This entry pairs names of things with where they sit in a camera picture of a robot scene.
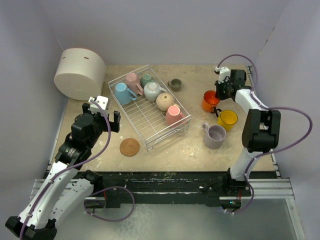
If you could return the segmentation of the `pale grey white mug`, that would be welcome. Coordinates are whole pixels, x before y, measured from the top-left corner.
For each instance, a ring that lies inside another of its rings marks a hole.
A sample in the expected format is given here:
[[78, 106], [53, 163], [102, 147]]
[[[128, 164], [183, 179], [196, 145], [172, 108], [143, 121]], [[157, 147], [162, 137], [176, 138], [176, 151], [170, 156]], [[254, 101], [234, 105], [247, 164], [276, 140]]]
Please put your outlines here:
[[143, 88], [145, 98], [150, 102], [155, 102], [162, 92], [168, 92], [155, 81], [148, 82]]

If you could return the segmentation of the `sage green cup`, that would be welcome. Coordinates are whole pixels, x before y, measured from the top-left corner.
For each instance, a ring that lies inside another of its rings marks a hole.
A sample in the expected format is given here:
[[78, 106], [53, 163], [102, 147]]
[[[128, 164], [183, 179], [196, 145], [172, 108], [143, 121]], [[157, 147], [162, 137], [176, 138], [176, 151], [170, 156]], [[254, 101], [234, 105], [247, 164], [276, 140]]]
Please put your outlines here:
[[150, 83], [150, 82], [154, 82], [154, 78], [150, 75], [150, 74], [143, 74], [142, 77], [140, 78], [140, 85], [142, 88], [145, 87], [145, 85], [147, 83]]

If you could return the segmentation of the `orange cup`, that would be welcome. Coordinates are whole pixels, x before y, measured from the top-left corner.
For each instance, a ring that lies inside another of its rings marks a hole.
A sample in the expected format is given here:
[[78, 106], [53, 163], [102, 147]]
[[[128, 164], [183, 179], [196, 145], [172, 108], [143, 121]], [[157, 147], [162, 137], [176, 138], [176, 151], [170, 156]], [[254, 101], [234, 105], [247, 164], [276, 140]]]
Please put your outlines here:
[[203, 95], [201, 106], [205, 112], [212, 113], [214, 108], [219, 104], [219, 102], [220, 99], [216, 97], [216, 91], [208, 90]]

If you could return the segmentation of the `coral pink mug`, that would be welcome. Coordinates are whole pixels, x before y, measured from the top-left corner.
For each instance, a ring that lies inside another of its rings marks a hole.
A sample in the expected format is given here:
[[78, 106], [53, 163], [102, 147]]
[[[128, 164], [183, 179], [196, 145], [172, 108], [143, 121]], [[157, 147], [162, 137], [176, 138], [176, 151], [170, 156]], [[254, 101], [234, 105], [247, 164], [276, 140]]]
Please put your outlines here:
[[182, 113], [181, 108], [174, 104], [168, 108], [165, 115], [165, 121], [168, 126], [175, 128], [183, 123], [185, 115]]

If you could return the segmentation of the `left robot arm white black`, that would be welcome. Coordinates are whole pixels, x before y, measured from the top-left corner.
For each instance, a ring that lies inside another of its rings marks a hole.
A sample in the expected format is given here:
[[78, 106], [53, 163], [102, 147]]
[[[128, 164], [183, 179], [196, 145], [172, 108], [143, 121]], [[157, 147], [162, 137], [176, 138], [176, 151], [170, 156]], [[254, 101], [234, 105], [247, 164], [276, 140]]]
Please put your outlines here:
[[55, 161], [42, 186], [27, 207], [11, 216], [5, 226], [21, 240], [53, 240], [63, 220], [85, 197], [103, 191], [102, 176], [86, 171], [75, 185], [64, 193], [82, 165], [92, 161], [92, 148], [102, 133], [119, 132], [120, 113], [114, 111], [109, 121], [107, 106], [97, 99], [82, 105], [83, 113], [71, 125], [71, 132], [59, 147]]

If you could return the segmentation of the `beige round mug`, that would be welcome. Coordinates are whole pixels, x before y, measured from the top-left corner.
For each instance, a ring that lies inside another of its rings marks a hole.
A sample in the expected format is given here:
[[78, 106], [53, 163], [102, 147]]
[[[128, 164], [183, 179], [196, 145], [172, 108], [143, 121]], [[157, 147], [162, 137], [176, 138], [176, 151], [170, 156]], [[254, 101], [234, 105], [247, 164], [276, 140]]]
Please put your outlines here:
[[163, 92], [156, 98], [156, 106], [162, 112], [166, 112], [169, 107], [175, 104], [175, 98], [171, 93]]

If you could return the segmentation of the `lilac mug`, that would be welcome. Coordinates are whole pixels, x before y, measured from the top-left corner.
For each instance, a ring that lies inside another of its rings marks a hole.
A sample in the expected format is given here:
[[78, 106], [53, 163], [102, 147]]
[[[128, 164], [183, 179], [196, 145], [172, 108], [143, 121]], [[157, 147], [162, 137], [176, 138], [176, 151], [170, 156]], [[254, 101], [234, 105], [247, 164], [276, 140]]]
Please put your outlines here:
[[202, 129], [205, 131], [203, 142], [208, 148], [219, 149], [223, 145], [227, 132], [222, 126], [218, 124], [210, 125], [204, 122]]

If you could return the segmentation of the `light blue mug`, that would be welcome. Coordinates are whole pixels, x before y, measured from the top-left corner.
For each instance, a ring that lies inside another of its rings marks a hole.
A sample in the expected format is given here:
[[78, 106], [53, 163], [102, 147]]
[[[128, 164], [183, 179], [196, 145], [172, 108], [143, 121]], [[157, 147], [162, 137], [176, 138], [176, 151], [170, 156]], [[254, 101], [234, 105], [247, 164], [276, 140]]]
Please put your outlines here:
[[127, 105], [137, 99], [137, 95], [124, 82], [116, 84], [115, 97], [121, 105]]

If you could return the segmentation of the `yellow cup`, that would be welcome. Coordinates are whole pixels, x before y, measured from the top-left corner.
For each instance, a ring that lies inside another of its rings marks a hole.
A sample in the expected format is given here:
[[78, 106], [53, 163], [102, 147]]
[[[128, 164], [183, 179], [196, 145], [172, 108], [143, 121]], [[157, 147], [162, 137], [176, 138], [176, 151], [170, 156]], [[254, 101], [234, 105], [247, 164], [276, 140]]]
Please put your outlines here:
[[227, 132], [238, 122], [238, 115], [232, 110], [215, 108], [214, 113], [217, 117], [217, 124], [222, 126]]

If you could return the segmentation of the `olive green small cup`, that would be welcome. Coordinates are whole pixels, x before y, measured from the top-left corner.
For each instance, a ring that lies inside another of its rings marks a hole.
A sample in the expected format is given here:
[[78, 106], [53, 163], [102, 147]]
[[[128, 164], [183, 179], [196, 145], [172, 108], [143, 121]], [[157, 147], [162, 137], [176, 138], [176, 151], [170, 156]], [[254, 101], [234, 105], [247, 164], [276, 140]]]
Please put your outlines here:
[[178, 92], [182, 88], [182, 81], [178, 78], [174, 78], [167, 82], [167, 85], [171, 88], [172, 91]]

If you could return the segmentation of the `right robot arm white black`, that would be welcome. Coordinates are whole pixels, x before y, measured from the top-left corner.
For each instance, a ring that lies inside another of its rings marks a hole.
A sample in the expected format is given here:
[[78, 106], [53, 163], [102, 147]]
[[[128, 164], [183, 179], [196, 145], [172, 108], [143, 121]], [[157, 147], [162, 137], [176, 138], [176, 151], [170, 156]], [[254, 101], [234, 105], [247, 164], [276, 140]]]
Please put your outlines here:
[[232, 99], [247, 114], [241, 141], [243, 149], [235, 164], [228, 169], [222, 190], [228, 196], [235, 195], [246, 180], [260, 155], [275, 149], [279, 142], [281, 113], [269, 110], [256, 97], [251, 86], [246, 85], [244, 70], [216, 67], [216, 97], [219, 100]]

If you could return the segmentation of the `light pink mug white inside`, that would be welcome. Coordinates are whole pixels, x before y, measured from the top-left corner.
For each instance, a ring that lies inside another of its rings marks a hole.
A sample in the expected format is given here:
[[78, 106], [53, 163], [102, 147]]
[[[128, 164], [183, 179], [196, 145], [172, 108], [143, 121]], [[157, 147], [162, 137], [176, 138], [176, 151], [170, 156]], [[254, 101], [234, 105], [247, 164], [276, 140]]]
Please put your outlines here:
[[125, 83], [136, 95], [144, 95], [144, 89], [142, 88], [140, 79], [136, 73], [128, 73], [125, 77]]

